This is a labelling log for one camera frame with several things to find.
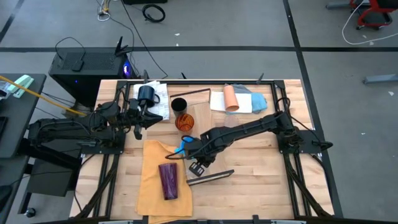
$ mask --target brown cup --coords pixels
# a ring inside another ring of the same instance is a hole
[[[224,104],[226,111],[232,112],[239,109],[239,104],[235,96],[234,87],[231,85],[224,86]]]

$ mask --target black mug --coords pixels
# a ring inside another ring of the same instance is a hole
[[[155,89],[150,86],[141,86],[138,89],[138,101],[141,102],[145,100],[148,108],[155,106],[156,103],[160,102],[160,97],[155,94]]]

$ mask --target orange cup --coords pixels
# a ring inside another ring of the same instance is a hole
[[[181,114],[175,119],[175,127],[177,127],[177,129],[183,133],[192,133],[194,124],[195,120],[189,114]]]

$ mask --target computer tower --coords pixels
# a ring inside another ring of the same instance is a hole
[[[49,75],[61,85],[77,102],[87,107],[95,106],[101,80],[137,78],[126,52],[116,49],[85,49],[79,71],[74,66],[81,59],[83,49],[60,49],[54,56]]]

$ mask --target black cup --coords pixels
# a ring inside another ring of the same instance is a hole
[[[187,101],[183,98],[176,98],[172,101],[172,109],[175,117],[187,113]]]
[[[148,108],[160,102],[159,96],[155,94],[155,89],[145,85],[138,89],[138,101],[141,102],[142,100],[146,101]]]

